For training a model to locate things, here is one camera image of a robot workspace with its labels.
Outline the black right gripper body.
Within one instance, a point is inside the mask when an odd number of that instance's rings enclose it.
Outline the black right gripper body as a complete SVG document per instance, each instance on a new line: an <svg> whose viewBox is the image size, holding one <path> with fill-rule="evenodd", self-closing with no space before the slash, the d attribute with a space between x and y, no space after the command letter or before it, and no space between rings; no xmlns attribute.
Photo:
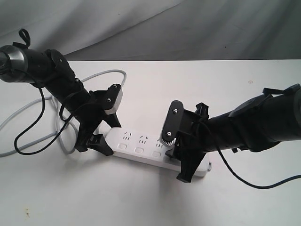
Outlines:
<svg viewBox="0 0 301 226"><path fill-rule="evenodd" d="M201 162L205 156L201 150L199 138L199 125L208 120L208 108L204 103L196 105L191 112L183 109L179 117L179 127L176 129L174 144L174 158L181 162Z"/></svg>

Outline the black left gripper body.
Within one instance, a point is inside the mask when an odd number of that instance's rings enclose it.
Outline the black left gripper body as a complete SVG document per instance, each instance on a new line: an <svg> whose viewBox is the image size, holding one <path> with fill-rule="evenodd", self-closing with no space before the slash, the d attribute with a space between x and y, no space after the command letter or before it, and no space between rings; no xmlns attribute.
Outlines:
<svg viewBox="0 0 301 226"><path fill-rule="evenodd" d="M86 140L105 121L112 128L112 118L103 108L103 100L107 99L107 90L90 91L90 100L76 111L76 119L79 120L79 131L76 141Z"/></svg>

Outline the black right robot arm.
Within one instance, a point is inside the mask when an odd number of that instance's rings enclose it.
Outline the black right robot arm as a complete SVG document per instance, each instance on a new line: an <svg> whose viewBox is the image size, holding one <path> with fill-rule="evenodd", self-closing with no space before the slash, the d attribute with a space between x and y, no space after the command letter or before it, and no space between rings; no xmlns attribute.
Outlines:
<svg viewBox="0 0 301 226"><path fill-rule="evenodd" d="M170 147L169 158L180 161L177 179L189 183L205 155L230 149L258 153L281 142L301 138L301 86L284 90L264 88L234 110L210 117L204 103L186 110L181 101L170 104L160 141Z"/></svg>

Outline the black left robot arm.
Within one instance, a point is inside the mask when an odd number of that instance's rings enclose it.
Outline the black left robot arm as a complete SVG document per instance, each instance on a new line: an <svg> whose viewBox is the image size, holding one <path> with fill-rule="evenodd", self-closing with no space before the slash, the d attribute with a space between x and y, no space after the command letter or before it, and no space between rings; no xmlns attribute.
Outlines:
<svg viewBox="0 0 301 226"><path fill-rule="evenodd" d="M116 112L122 100L124 83L112 84L107 90L87 91L76 78L66 58L55 49L39 52L30 49L31 38L26 29L19 30L23 43L13 42L0 48L0 79L8 83L29 83L37 88L45 102L46 89L60 104L60 120L64 122L50 144L60 138L72 118L79 122L73 150L93 149L110 156L114 151L103 134L94 132L106 122L112 128L121 126Z"/></svg>

